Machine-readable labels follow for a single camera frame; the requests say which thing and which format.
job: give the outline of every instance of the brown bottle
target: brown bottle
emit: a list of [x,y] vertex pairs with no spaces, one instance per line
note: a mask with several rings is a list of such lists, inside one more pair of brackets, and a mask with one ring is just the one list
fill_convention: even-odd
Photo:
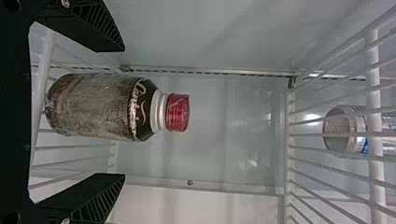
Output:
[[120,141],[146,141],[167,129],[185,132],[190,97],[162,93],[149,79],[70,74],[49,89],[45,113],[57,133]]

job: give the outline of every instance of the bottle neck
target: bottle neck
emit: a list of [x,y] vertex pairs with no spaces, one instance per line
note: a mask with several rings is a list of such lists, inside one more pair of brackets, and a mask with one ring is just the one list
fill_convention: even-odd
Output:
[[150,126],[151,130],[156,133],[159,130],[166,129],[166,102],[168,94],[156,90],[151,100],[150,109]]

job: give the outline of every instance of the red bottle cap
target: red bottle cap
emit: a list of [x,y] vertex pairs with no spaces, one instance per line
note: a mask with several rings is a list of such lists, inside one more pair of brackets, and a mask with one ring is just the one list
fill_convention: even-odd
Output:
[[166,128],[184,133],[190,121],[190,96],[171,93],[166,101]]

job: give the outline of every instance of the bottle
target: bottle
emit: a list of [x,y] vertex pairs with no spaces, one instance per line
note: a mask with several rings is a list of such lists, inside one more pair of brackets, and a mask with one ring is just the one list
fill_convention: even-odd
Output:
[[146,141],[159,130],[187,130],[190,96],[165,94],[143,77],[69,74],[50,87],[45,114],[65,136]]
[[[364,112],[366,106],[363,105],[338,105],[331,109],[326,117]],[[382,113],[382,130],[385,132],[396,132],[396,112]],[[328,119],[323,122],[322,131],[341,132],[341,133],[364,133],[367,132],[368,119],[366,116],[356,116],[351,118]],[[354,152],[368,154],[370,150],[370,142],[364,136],[346,136],[346,137],[323,137],[324,144],[327,149],[334,152]],[[396,138],[382,137],[382,145],[384,154],[396,153]]]

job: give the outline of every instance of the silver can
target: silver can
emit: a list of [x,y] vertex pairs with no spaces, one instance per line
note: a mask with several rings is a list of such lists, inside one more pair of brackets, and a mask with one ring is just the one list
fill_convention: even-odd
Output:
[[[331,109],[326,117],[365,111],[364,105],[338,105]],[[396,132],[396,111],[382,113],[382,130]],[[323,122],[324,133],[364,133],[368,130],[368,119],[366,116],[353,118],[329,119]],[[368,154],[370,142],[364,136],[352,137],[323,137],[327,149],[334,152],[354,152]],[[383,137],[384,154],[396,154],[396,137]]]

